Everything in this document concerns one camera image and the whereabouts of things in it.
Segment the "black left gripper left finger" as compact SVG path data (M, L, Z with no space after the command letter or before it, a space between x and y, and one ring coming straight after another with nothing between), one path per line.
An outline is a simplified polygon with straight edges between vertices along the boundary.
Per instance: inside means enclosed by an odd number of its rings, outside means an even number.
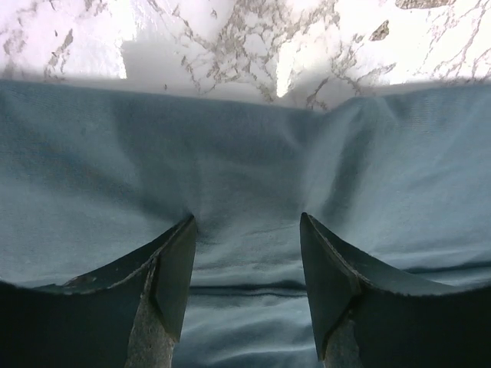
M189 217L62 285L1 284L3 367L169 367L196 251Z

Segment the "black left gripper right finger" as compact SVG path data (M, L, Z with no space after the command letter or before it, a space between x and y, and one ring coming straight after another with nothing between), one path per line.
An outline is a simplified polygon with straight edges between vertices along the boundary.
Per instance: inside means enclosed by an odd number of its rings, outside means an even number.
M490 288L441 284L394 268L300 221L319 360L326 367L488 367Z

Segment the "blue-grey t-shirt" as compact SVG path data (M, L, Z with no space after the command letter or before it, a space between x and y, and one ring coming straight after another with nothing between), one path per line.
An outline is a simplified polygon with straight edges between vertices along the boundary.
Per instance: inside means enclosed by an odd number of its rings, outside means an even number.
M169 367L326 367L303 214L394 268L490 288L489 86L326 113L1 83L1 284L65 284L194 217Z

